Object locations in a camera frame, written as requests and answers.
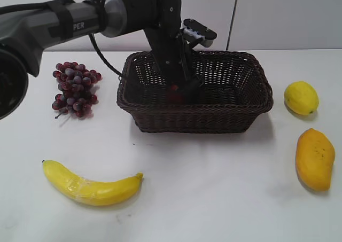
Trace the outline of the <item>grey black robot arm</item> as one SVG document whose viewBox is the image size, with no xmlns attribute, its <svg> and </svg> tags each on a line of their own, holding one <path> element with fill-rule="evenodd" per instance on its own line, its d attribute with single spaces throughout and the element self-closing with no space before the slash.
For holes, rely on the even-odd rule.
<svg viewBox="0 0 342 242">
<path fill-rule="evenodd" d="M 100 33 L 113 38 L 143 30 L 172 101 L 201 86 L 191 67 L 191 41 L 181 28 L 181 0 L 53 0 L 1 8 L 1 117 L 23 101 L 28 76 L 38 76 L 45 49 Z"/>
</svg>

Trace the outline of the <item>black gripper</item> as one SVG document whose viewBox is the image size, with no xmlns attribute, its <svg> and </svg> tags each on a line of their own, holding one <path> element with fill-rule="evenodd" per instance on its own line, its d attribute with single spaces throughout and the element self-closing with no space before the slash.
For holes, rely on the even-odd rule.
<svg viewBox="0 0 342 242">
<path fill-rule="evenodd" d="M 181 5 L 182 0 L 156 0 L 156 20 L 144 32 L 160 75 L 171 84 L 167 88 L 167 103 L 192 104 L 204 79 L 194 77 L 190 80 L 181 33 Z M 184 84 L 182 94 L 178 85 Z"/>
</svg>

